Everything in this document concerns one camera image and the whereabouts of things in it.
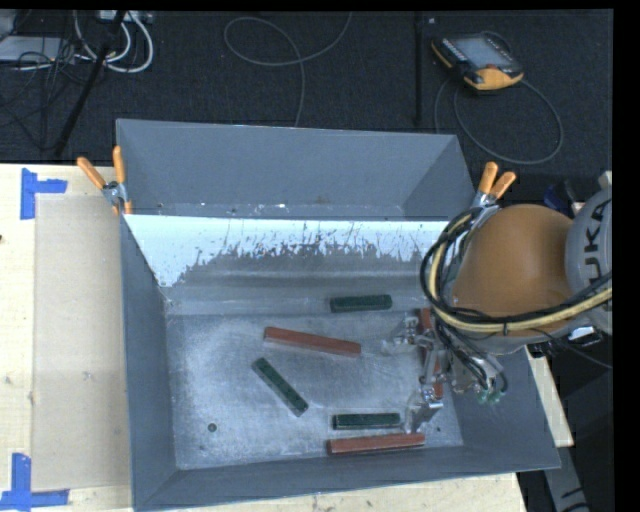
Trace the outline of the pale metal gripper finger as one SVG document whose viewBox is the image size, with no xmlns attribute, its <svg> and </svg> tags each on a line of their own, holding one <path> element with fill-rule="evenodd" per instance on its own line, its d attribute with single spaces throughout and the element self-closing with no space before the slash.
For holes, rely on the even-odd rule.
<svg viewBox="0 0 640 512">
<path fill-rule="evenodd" d="M 381 342 L 381 352 L 385 355 L 400 355 L 423 348 L 421 320 L 415 314 L 406 314 L 392 330 L 390 336 Z"/>
<path fill-rule="evenodd" d="M 416 433 L 424 423 L 428 423 L 443 408 L 442 393 L 431 388 L 415 390 L 405 407 L 404 430 Z"/>
</svg>

